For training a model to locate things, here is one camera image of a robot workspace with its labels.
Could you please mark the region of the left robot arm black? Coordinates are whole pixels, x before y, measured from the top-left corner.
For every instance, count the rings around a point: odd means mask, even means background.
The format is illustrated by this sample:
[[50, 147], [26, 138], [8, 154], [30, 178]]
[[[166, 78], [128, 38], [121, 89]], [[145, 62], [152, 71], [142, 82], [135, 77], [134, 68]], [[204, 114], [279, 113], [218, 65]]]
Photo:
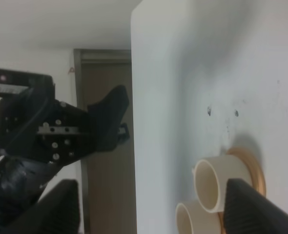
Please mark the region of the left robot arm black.
[[128, 106], [123, 85], [82, 110], [56, 99], [51, 76], [0, 69], [0, 230], [35, 205], [64, 166], [128, 140]]

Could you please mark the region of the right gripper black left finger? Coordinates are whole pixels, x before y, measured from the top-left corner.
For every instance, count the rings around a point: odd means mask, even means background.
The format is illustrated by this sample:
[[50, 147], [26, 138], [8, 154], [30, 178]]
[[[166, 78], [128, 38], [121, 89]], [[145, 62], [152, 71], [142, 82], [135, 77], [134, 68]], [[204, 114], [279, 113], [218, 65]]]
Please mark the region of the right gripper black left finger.
[[37, 204], [2, 230], [3, 234], [77, 234], [80, 226], [78, 183], [65, 179]]

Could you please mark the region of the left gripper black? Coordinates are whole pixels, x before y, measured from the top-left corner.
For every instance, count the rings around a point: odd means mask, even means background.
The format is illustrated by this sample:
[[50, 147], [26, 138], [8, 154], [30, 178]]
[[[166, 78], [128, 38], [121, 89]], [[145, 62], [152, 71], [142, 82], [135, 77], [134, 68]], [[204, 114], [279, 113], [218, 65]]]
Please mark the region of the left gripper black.
[[123, 85], [89, 105], [87, 113], [55, 98], [51, 76], [0, 74], [0, 154], [72, 163], [89, 154], [89, 123], [95, 151], [113, 151], [129, 140], [128, 126], [122, 123], [128, 107]]

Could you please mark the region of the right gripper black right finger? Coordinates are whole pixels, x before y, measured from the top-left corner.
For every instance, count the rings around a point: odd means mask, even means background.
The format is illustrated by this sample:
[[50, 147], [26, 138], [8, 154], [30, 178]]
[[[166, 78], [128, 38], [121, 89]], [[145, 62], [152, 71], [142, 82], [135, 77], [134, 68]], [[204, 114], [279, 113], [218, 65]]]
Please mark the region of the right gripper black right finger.
[[288, 214], [242, 179], [227, 181], [223, 222], [227, 234], [288, 234]]

